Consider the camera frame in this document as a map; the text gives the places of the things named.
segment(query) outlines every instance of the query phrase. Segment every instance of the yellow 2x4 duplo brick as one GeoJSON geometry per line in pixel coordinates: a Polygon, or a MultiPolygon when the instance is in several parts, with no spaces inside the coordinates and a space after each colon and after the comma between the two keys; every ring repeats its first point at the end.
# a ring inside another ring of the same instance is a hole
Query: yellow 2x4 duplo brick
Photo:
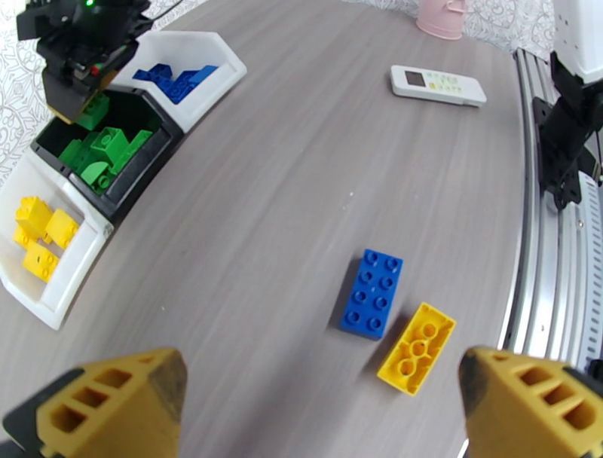
{"type": "Polygon", "coordinates": [[[377,377],[414,396],[436,363],[456,321],[422,303],[379,368],[377,377]]]}

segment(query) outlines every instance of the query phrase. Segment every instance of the white patterned backdrop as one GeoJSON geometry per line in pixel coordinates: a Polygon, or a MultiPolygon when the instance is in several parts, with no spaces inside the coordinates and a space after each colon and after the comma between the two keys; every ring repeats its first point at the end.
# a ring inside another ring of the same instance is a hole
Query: white patterned backdrop
{"type": "MultiPolygon", "coordinates": [[[[147,11],[158,15],[175,0],[152,0],[147,11]]],[[[184,0],[155,27],[163,27],[206,0],[184,0]]],[[[416,16],[419,0],[348,0],[416,16]]],[[[24,0],[0,0],[0,186],[51,115],[41,86],[43,61],[33,41],[18,42],[16,15],[24,0]]],[[[465,33],[513,51],[526,48],[547,57],[554,33],[551,0],[473,0],[465,33]]]]}

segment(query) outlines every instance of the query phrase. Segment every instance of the gray table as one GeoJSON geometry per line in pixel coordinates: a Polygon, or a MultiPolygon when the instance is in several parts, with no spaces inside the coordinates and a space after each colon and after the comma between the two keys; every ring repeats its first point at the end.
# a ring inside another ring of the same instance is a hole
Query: gray table
{"type": "Polygon", "coordinates": [[[249,74],[134,206],[61,332],[0,292],[0,411],[78,362],[175,346],[182,456],[454,456],[459,358],[497,344],[516,274],[511,56],[335,0],[215,0],[173,28],[216,30],[249,74]],[[472,75],[488,103],[394,97],[393,63],[472,75]],[[405,260],[377,343],[330,325],[365,247],[405,260]],[[411,398],[375,372],[422,301],[458,326],[411,398]]]}

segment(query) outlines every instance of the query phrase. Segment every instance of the green lego brick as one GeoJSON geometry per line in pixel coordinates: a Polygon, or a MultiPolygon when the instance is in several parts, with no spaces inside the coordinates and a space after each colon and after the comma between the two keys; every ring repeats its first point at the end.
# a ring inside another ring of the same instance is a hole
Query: green lego brick
{"type": "Polygon", "coordinates": [[[80,162],[81,140],[72,140],[67,147],[59,154],[59,160],[71,170],[77,169],[80,162]]]}
{"type": "Polygon", "coordinates": [[[90,101],[78,119],[78,124],[88,130],[93,130],[109,112],[109,98],[99,94],[90,101]]]}
{"type": "Polygon", "coordinates": [[[118,161],[115,162],[115,165],[111,168],[111,173],[114,173],[115,175],[119,174],[132,156],[145,144],[151,135],[153,135],[153,132],[149,132],[148,130],[141,130],[138,132],[127,150],[119,157],[118,161]]]}
{"type": "Polygon", "coordinates": [[[101,156],[100,160],[114,164],[127,150],[127,147],[127,138],[121,129],[105,127],[92,142],[90,149],[101,156]]]}
{"type": "Polygon", "coordinates": [[[96,185],[96,180],[106,173],[108,168],[109,164],[106,162],[93,162],[81,173],[80,178],[83,179],[88,186],[94,188],[96,185]]]}

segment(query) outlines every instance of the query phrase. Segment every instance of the white remote control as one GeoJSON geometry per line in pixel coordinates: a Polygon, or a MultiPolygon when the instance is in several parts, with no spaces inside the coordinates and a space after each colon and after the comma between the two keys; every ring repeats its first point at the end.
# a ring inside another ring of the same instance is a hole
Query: white remote control
{"type": "Polygon", "coordinates": [[[486,101],[475,78],[415,67],[392,66],[391,86],[393,93],[402,97],[476,107],[486,101]]]}

